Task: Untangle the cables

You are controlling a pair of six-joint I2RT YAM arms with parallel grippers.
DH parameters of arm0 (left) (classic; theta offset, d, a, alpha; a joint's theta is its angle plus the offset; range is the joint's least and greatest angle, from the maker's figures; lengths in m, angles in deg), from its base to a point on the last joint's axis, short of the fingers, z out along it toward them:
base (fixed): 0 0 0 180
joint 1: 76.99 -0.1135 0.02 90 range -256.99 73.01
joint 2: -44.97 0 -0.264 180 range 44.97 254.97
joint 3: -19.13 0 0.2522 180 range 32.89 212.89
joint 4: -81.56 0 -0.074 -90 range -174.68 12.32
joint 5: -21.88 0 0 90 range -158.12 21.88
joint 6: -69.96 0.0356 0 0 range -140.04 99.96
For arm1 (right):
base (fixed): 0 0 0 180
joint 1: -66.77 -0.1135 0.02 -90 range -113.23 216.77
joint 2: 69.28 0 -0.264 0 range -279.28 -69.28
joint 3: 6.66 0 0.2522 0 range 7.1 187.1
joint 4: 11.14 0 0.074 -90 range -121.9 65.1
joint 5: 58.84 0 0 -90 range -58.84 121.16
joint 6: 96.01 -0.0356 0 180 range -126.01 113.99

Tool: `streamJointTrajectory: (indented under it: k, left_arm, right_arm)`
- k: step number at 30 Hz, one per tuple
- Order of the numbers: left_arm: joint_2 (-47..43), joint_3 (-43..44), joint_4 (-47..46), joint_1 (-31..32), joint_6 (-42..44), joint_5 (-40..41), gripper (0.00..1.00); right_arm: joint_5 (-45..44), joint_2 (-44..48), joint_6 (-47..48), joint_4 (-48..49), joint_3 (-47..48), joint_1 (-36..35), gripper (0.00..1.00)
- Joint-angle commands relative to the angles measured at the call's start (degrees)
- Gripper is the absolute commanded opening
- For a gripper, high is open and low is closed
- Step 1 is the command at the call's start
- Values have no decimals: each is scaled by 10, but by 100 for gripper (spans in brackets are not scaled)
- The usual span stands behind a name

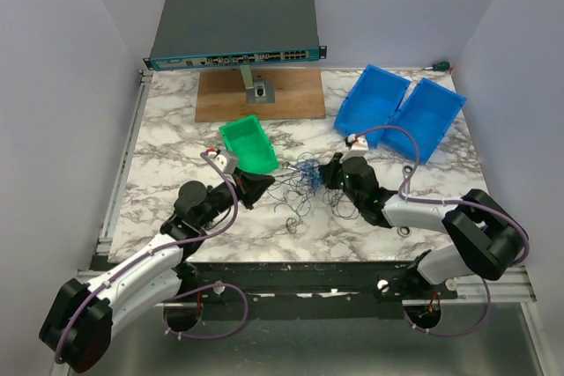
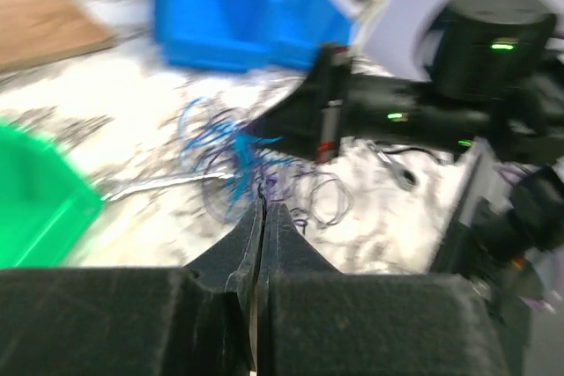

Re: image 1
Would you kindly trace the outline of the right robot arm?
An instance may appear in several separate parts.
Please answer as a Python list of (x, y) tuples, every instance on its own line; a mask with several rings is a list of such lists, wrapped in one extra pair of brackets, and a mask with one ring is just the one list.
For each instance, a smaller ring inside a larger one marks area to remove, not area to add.
[(375, 170), (362, 157), (335, 154), (319, 174), (328, 189), (338, 189), (372, 226), (440, 232), (452, 243), (420, 254), (405, 277), (406, 290), (423, 299), (437, 285), (461, 276), (501, 278), (530, 252), (526, 231), (481, 189), (461, 198), (412, 197), (379, 185)]

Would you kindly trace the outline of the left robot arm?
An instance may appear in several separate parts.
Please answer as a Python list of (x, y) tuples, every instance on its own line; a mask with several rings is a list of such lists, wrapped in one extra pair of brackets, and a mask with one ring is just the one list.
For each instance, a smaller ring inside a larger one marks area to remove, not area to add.
[(252, 209), (274, 181), (235, 169), (215, 188), (183, 184), (172, 216), (142, 250), (100, 276), (72, 278), (60, 288), (39, 333), (55, 361), (85, 372), (140, 314), (163, 300), (189, 299), (196, 281), (185, 260), (208, 239), (206, 226), (226, 210)]

